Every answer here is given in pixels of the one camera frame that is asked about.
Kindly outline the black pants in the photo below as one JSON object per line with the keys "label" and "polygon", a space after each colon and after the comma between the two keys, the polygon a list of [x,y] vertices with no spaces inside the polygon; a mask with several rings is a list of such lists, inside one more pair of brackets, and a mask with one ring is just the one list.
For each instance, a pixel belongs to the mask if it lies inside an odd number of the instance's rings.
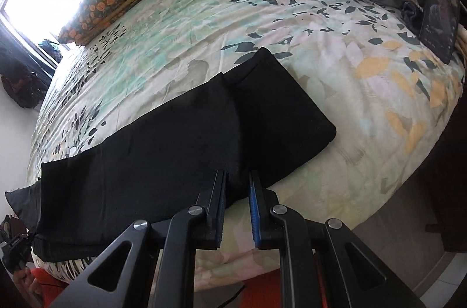
{"label": "black pants", "polygon": [[6,194],[47,262],[99,255],[131,223],[168,220],[227,173],[226,202],[269,187],[337,134],[266,49],[162,104],[69,159],[45,163],[35,184]]}

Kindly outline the orange red rug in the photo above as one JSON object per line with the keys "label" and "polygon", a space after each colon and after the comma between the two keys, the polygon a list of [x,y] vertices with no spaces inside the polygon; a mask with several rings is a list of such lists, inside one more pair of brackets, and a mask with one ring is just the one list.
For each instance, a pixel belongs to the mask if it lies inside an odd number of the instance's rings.
{"label": "orange red rug", "polygon": [[[52,302],[69,286],[67,282],[56,279],[45,269],[25,268],[15,272],[14,282],[24,299],[31,307],[31,296],[40,301],[41,307],[50,307]],[[280,271],[272,272],[247,279],[235,293],[225,288],[202,291],[196,295],[198,307],[281,307]]]}

